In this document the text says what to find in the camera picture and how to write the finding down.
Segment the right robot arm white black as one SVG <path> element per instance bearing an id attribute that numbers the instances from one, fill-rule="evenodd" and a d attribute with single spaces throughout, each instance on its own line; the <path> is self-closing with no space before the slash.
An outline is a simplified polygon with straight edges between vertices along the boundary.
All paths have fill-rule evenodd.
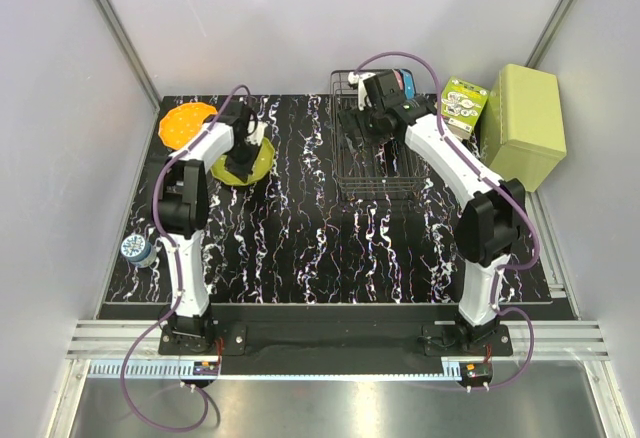
<path id="1" fill-rule="evenodd" d="M 454 241 L 465 262 L 462 296 L 453 324 L 423 341 L 438 351 L 476 354 L 500 324 L 501 280 L 522 236 L 524 186 L 475 158 L 426 96 L 407 97 L 398 72 L 351 71 L 346 81 L 357 94 L 356 104 L 338 113 L 349 139 L 401 141 L 434 169 L 461 208 Z"/>

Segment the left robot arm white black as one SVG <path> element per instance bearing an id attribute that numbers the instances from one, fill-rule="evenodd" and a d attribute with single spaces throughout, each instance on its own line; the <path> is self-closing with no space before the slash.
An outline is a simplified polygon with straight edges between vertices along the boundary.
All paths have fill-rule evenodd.
<path id="1" fill-rule="evenodd" d="M 154 164 L 149 207 L 172 285 L 171 308 L 161 319 L 163 339 L 196 354 L 219 342 L 201 251 L 210 214 L 207 173 L 223 160 L 222 169 L 247 185 L 256 171 L 264 129 L 250 105 L 229 98 L 184 146 Z"/>

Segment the black wire dish rack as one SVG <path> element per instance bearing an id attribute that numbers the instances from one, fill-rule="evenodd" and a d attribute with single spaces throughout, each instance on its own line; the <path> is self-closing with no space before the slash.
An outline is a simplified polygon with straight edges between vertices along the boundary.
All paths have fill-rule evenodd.
<path id="1" fill-rule="evenodd" d="M 391 138 L 382 144 L 352 141 L 343 132 L 337 113 L 358 108 L 357 90 L 347 70 L 330 74 L 332 168 L 338 196 L 344 201 L 406 200 L 428 177 L 427 165 L 403 143 Z"/>

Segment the blue dotted plate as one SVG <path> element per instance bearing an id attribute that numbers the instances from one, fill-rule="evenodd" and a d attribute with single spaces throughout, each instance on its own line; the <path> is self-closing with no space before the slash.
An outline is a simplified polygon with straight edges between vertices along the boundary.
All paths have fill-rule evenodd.
<path id="1" fill-rule="evenodd" d="M 400 69 L 400 75 L 403 82 L 403 90 L 407 99 L 415 97 L 415 84 L 413 75 L 409 70 Z"/>

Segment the pink dotted plate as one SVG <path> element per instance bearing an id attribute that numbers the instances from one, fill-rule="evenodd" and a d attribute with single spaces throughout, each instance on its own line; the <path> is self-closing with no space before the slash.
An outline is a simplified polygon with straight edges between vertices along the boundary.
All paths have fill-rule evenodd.
<path id="1" fill-rule="evenodd" d="M 401 73 L 400 73 L 400 71 L 399 71 L 399 70 L 397 70 L 397 69 L 393 69 L 392 71 L 393 71 L 394 76 L 395 76 L 395 78 L 396 78 L 396 81 L 397 81 L 397 83 L 398 83 L 398 87 L 399 87 L 399 89 L 400 89 L 400 90 L 404 90 L 404 81 L 403 81 L 402 74 L 401 74 Z"/>

